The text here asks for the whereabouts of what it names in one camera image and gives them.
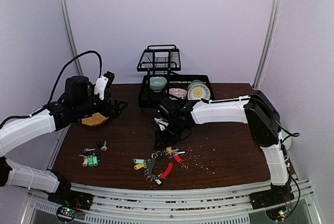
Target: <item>red carabiner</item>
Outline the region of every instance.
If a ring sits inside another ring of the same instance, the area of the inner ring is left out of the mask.
[[[167,169],[160,175],[160,178],[166,179],[167,175],[169,175],[172,171],[173,163],[168,163]]]

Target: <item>lavender wall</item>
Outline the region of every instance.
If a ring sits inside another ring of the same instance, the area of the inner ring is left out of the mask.
[[[58,0],[0,0],[0,119],[44,105],[62,66],[70,60]],[[65,76],[75,74],[69,67]],[[55,97],[64,89],[59,83]],[[7,157],[46,169],[59,133],[41,136]],[[0,188],[0,223],[18,223],[27,190]]]
[[[301,136],[290,149],[301,178],[309,178],[325,223],[333,223],[334,0],[283,0],[260,88]]]
[[[182,73],[208,74],[211,82],[255,77],[272,0],[67,0],[79,52],[94,48],[116,83],[140,83],[144,48],[174,43]],[[95,62],[82,60],[96,78]]]

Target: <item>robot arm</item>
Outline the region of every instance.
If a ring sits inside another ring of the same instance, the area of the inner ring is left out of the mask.
[[[157,111],[163,118],[155,118],[155,148],[175,145],[184,130],[196,124],[210,122],[240,122],[248,124],[253,141],[265,154],[270,180],[276,194],[290,195],[288,155],[281,143],[280,115],[261,91],[250,96],[228,100],[183,101],[166,98]]]
[[[84,76],[68,78],[65,92],[58,101],[43,106],[40,113],[26,119],[14,120],[0,129],[0,186],[14,185],[43,190],[58,203],[86,202],[87,194],[70,190],[70,182],[55,171],[41,171],[15,163],[5,158],[14,148],[43,134],[58,131],[71,123],[94,113],[117,118],[128,106],[128,102],[111,101],[109,88],[114,74],[107,72],[93,86]]]

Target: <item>black cable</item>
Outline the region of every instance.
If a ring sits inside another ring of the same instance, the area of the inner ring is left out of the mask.
[[[192,134],[193,131],[191,131],[186,137],[184,137],[183,139],[181,139],[181,141],[185,140],[186,138],[188,138],[190,136],[190,134]]]
[[[288,135],[287,137],[285,137],[283,140],[282,140],[282,144],[289,138],[289,137],[291,137],[292,135]]]
[[[292,177],[290,171],[288,170],[288,173],[289,173],[289,176],[290,178],[293,180],[294,184],[296,184],[297,188],[298,188],[298,199],[297,199],[297,202],[296,202],[296,205],[294,205],[293,209],[291,210],[291,212],[289,212],[288,216],[286,216],[285,220],[290,216],[292,215],[292,213],[295,211],[298,203],[299,203],[299,200],[301,199],[301,189],[297,183],[297,181]]]
[[[97,57],[99,58],[99,61],[100,61],[100,74],[99,74],[99,77],[101,77],[101,75],[102,75],[102,58],[101,58],[101,55],[100,55],[97,51],[94,51],[94,50],[90,50],[90,51],[86,51],[86,52],[84,52],[84,53],[80,53],[79,55],[75,56],[72,60],[70,60],[69,62],[67,62],[67,63],[64,65],[64,67],[62,68],[62,70],[61,70],[61,72],[59,73],[59,75],[58,75],[58,77],[57,77],[57,80],[56,80],[56,82],[55,82],[55,84],[54,84],[54,86],[53,86],[53,88],[52,88],[51,95],[50,95],[49,101],[47,102],[47,105],[49,105],[49,104],[51,103],[51,101],[52,101],[53,94],[54,94],[54,92],[55,92],[55,90],[56,90],[57,84],[58,84],[58,82],[59,82],[59,80],[60,80],[60,78],[61,78],[61,76],[62,76],[62,74],[63,74],[63,72],[64,72],[64,70],[65,70],[65,68],[67,68],[67,66],[68,66],[69,64],[71,64],[73,61],[75,61],[75,60],[79,59],[81,56],[84,56],[84,55],[89,54],[89,53],[94,53],[94,54],[96,54]]]
[[[299,137],[301,134],[300,133],[291,133],[289,130],[287,130],[284,126],[282,126],[281,125],[281,123],[280,122],[278,122],[278,120],[276,120],[276,118],[274,117],[274,115],[273,115],[273,113],[268,109],[268,107],[267,107],[267,105],[266,104],[264,104],[261,100],[259,100],[259,99],[255,99],[255,98],[250,98],[250,101],[252,101],[252,100],[255,100],[255,101],[257,101],[257,102],[259,102],[261,105],[263,105],[264,106],[264,108],[266,108],[266,110],[267,110],[267,112],[269,112],[270,114],[271,114],[271,116],[272,116],[272,119],[275,121],[275,123],[277,124],[277,125],[279,125],[279,127],[283,130],[283,131],[285,131],[288,135],[289,135],[289,137]]]
[[[59,82],[59,80],[60,80],[60,78],[61,78],[61,76],[62,76],[62,74],[63,74],[63,72],[64,72],[64,70],[65,70],[65,68],[66,68],[69,64],[71,64],[73,61],[75,61],[75,60],[79,59],[81,56],[84,56],[84,55],[89,54],[89,53],[94,53],[94,54],[96,54],[96,56],[99,58],[99,62],[100,62],[100,73],[99,73],[99,77],[101,77],[101,75],[102,75],[102,58],[101,58],[101,55],[100,55],[97,51],[94,51],[94,50],[89,50],[89,51],[86,51],[86,52],[84,52],[84,53],[80,53],[79,55],[75,56],[72,60],[70,60],[69,62],[67,62],[67,63],[64,65],[64,67],[62,68],[62,70],[61,70],[61,72],[59,73],[59,75],[58,75],[58,77],[57,77],[57,80],[56,80],[56,82],[55,82],[55,84],[54,84],[54,86],[53,86],[53,88],[52,88],[50,98],[49,98],[49,100],[48,100],[48,102],[47,102],[46,105],[44,105],[41,109],[38,109],[37,111],[35,111],[35,112],[33,112],[33,113],[29,114],[29,115],[23,115],[23,116],[13,115],[13,116],[9,116],[9,117],[5,118],[5,119],[1,122],[1,124],[0,124],[0,129],[1,129],[1,128],[6,124],[6,122],[9,121],[9,120],[12,120],[12,119],[27,119],[27,118],[33,117],[34,115],[36,115],[36,114],[42,112],[42,111],[43,111],[43,110],[44,110],[44,109],[51,103],[52,98],[53,98],[53,94],[54,94],[54,92],[55,92],[55,90],[56,90],[57,84],[58,84],[58,82]]]

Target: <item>teal bowl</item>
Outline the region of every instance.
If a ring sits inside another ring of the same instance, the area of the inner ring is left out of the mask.
[[[167,84],[167,79],[164,77],[151,77],[150,88],[153,92],[161,92]]]

